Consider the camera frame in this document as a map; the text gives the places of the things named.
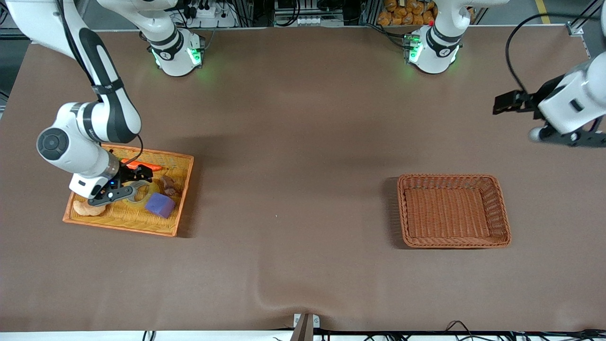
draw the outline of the empty basket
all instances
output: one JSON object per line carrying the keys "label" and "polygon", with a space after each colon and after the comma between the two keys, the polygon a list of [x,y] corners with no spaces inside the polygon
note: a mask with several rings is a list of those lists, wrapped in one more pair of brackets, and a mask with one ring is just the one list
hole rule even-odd
{"label": "empty basket", "polygon": [[404,174],[402,237],[413,248],[504,248],[511,232],[497,179],[484,174]]}

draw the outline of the yellow tape roll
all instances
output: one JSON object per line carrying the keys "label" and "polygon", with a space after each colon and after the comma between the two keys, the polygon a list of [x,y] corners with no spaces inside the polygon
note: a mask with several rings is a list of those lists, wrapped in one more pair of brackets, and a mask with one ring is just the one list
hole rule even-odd
{"label": "yellow tape roll", "polygon": [[[131,182],[127,182],[124,183],[126,186],[132,185],[133,187],[136,186],[135,190],[137,191],[137,194],[135,194],[135,196],[133,198],[129,198],[129,199],[125,199],[122,202],[126,204],[126,206],[131,207],[131,208],[144,208],[145,204],[147,204],[147,202],[149,201],[150,197],[152,196],[152,194],[154,193],[160,193],[160,187],[158,187],[158,185],[155,182],[147,182],[147,181],[143,181],[143,183],[138,184],[137,183],[139,181],[131,181]],[[139,189],[140,188],[144,188],[147,187],[147,194],[140,200],[135,200],[135,198],[140,197],[140,193],[139,193]]]}

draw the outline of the yellow basket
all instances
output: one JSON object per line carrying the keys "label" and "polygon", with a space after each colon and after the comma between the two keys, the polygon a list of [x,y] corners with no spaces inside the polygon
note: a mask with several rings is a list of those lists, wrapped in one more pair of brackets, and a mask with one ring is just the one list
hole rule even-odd
{"label": "yellow basket", "polygon": [[[139,148],[114,146],[111,144],[105,144],[103,148],[105,150],[113,149],[113,154],[119,160],[134,157],[139,152]],[[170,198],[175,201],[176,205],[168,219],[158,217],[144,208],[129,207],[123,200],[109,204],[105,212],[97,217],[85,217],[74,211],[73,202],[75,200],[86,201],[86,199],[72,192],[67,202],[63,221],[100,228],[157,234],[168,237],[176,236],[185,202],[185,195],[189,187],[193,156],[144,149],[137,161],[162,166],[161,170],[153,174],[153,181],[160,187],[161,191],[164,191],[164,184],[161,180],[163,175],[167,175],[175,181],[175,189],[178,193]]]}

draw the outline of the wicker basket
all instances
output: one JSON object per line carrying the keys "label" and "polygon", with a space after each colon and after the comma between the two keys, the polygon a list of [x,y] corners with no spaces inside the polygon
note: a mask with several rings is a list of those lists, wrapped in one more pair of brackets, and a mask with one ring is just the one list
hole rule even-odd
{"label": "wicker basket", "polygon": [[[110,144],[103,145],[103,148],[106,150],[113,149],[113,154],[118,159],[131,158],[139,152],[139,148],[112,146]],[[162,169],[154,172],[153,175],[154,183],[162,191],[164,191],[164,184],[160,178],[163,175],[167,175],[175,181],[175,189],[179,193],[171,197],[176,203],[176,209],[173,210],[168,219],[149,213],[144,208],[129,207],[123,200],[109,204],[105,212],[97,217],[84,217],[76,213],[72,206],[75,200],[85,201],[85,198],[72,192],[67,202],[63,221],[66,223],[98,226],[100,228],[174,237],[177,234],[179,219],[181,218],[185,195],[189,186],[193,156],[145,149],[137,160],[162,166]],[[140,200],[144,194],[144,192],[139,191],[137,196],[135,196],[135,200]]]}
{"label": "wicker basket", "polygon": [[511,232],[491,175],[404,174],[398,179],[402,237],[413,248],[504,248]]}

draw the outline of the black band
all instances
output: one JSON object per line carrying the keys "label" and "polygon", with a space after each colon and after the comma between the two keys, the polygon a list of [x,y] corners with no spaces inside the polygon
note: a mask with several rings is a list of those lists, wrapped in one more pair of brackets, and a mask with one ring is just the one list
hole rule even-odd
{"label": "black band", "polygon": [[438,44],[435,39],[433,39],[430,32],[431,30],[427,30],[427,45],[436,53],[436,56],[440,58],[447,57],[457,48],[457,46],[459,46],[459,44],[451,46],[444,46],[442,44]]}
{"label": "black band", "polygon": [[109,95],[110,93],[114,93],[116,92],[116,90],[122,87],[124,87],[124,83],[122,82],[122,78],[120,77],[118,77],[118,79],[107,85],[92,86],[93,91],[97,95]]}
{"label": "black band", "polygon": [[95,133],[93,129],[93,108],[97,105],[97,103],[87,103],[84,107],[84,113],[82,113],[82,123],[84,125],[84,130],[86,130],[86,134],[90,137],[91,140],[96,142],[103,142]]}
{"label": "black band", "polygon": [[178,31],[179,34],[179,39],[177,39],[177,43],[175,43],[175,45],[161,50],[161,49],[156,49],[155,47],[152,47],[151,49],[156,53],[157,56],[159,56],[160,58],[162,58],[165,61],[171,61],[173,60],[173,58],[175,57],[175,54],[177,52],[179,52],[181,50],[181,48],[183,47],[183,34],[181,34],[181,32]]}
{"label": "black band", "polygon": [[168,43],[170,43],[171,41],[173,41],[173,39],[177,36],[177,28],[175,27],[175,29],[173,30],[173,33],[166,39],[164,40],[160,40],[160,41],[153,41],[153,40],[147,40],[147,42],[149,42],[150,44],[153,45],[157,45],[157,46],[162,46],[162,45],[166,45]]}
{"label": "black band", "polygon": [[459,36],[445,36],[444,34],[442,34],[440,31],[438,31],[438,29],[436,28],[436,26],[434,25],[432,28],[433,33],[440,39],[442,39],[443,41],[447,41],[447,42],[458,42],[459,40],[461,40],[461,38],[463,37],[463,35],[459,35]]}

